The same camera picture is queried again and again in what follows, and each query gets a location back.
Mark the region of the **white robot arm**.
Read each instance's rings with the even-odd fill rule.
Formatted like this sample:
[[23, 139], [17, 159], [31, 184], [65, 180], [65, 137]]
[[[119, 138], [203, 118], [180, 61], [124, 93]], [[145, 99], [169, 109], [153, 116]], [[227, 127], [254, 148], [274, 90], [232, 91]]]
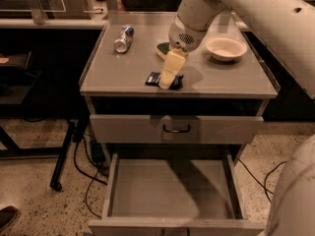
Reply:
[[[161, 88], [169, 88], [182, 68], [177, 56], [199, 47], [223, 9], [234, 11], [306, 93], [315, 96], [315, 9], [302, 0], [182, 0], [168, 33], [171, 51]], [[265, 236], [315, 236], [315, 136], [283, 167]]]

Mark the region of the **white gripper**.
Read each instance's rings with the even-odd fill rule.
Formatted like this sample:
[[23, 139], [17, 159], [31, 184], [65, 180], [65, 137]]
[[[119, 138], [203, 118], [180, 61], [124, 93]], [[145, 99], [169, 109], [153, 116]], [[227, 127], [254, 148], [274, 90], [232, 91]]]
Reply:
[[180, 16], [177, 14], [169, 28], [168, 38], [171, 49], [164, 60], [158, 86], [169, 89], [177, 74], [186, 62], [187, 54], [197, 49], [208, 30], [205, 17]]

